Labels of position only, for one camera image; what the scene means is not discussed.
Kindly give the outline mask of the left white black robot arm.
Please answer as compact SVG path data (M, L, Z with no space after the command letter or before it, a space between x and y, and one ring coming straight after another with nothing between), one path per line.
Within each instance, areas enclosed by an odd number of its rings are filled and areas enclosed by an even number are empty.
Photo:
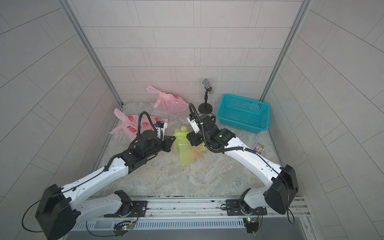
M132 199L124 191L116 191L109 196L91 199L90 197L103 187L122 178L148 161L160 152L170 152L176 140L166 136L167 123L153 123L147 117L150 130L141 131L142 112L138 119L137 136L129 147L122 153L110 158L107 164L93 173L58 187L56 184L46 188L38 205L35 218L48 240L59 240L69 233L76 225L101 216L136 218L145 214L145 207L136 207Z

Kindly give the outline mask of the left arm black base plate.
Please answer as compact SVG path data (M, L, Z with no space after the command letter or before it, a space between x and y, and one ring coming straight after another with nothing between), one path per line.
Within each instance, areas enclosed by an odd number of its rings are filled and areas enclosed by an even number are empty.
M104 218L136 218L144 217L147 210L147 201L132 201L122 203L120 208L113 214L106 214Z

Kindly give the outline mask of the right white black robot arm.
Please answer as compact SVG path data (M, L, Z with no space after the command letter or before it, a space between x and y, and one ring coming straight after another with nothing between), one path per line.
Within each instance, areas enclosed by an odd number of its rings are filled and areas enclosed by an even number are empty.
M244 215L262 215L261 207L269 206L281 215L287 215L290 224L296 222L290 205L299 187L294 168L282 167L250 149L228 129L219 129L209 115L199 114L193 104L189 104L188 122L193 131L187 134L192 146L204 144L212 153L225 154L246 167L264 184L262 188L246 189L239 198L234 211Z

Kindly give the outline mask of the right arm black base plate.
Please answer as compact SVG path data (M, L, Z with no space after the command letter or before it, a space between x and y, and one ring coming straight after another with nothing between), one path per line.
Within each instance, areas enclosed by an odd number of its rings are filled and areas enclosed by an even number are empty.
M249 213L246 213L241 209L240 201L235 199L227 199L225 203L221 205L221 209L226 211L228 216L266 216L268 214L265 207L251 209Z

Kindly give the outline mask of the yellow-green plastic bag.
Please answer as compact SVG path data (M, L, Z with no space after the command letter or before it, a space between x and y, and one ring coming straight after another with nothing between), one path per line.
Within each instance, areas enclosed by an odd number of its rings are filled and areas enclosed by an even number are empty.
M180 159L182 167L193 163L200 158L206 151L204 144L193 147L187 139L188 130L185 126L175 129L174 137L176 137L173 147Z

